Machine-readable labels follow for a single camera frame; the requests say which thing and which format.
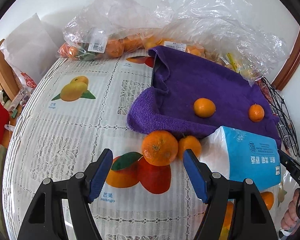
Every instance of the purple towel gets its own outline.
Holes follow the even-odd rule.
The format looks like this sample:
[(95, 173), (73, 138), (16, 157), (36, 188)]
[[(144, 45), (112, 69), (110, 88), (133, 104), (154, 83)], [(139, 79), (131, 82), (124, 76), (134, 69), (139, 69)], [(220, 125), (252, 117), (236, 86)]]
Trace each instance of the purple towel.
[[(154, 75), (154, 85), (144, 90), (128, 113), (128, 125), (137, 132), (149, 134), (166, 130), (177, 138), (193, 135), (204, 138), (224, 125), (268, 136), (281, 148), (276, 124), (269, 103), (258, 85), (250, 87), (239, 74), (182, 51), (157, 46), (149, 55), (163, 62)], [(193, 104), (198, 98), (208, 98), (216, 105), (209, 118), (194, 114)], [(259, 104), (265, 111), (261, 122), (252, 122), (248, 111)]]

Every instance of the screw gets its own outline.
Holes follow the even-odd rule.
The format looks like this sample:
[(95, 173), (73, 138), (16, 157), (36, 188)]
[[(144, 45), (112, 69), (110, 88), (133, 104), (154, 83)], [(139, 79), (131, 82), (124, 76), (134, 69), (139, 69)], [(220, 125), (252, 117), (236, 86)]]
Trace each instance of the screw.
[(81, 179), (81, 178), (83, 178), (83, 176), (84, 176), (84, 173), (83, 173), (83, 172), (78, 172), (78, 173), (75, 175), (75, 177), (76, 177), (77, 179)]
[(50, 181), (51, 181), (51, 179), (45, 178), (45, 179), (43, 180), (43, 184), (44, 184), (44, 185), (47, 185), (47, 184), (50, 183)]
[(212, 173), (212, 177), (214, 177), (215, 179), (220, 179), (221, 174), (219, 172), (214, 172), (214, 173)]
[(252, 185), (253, 184), (253, 180), (252, 179), (246, 179), (246, 183), (249, 184), (249, 185)]

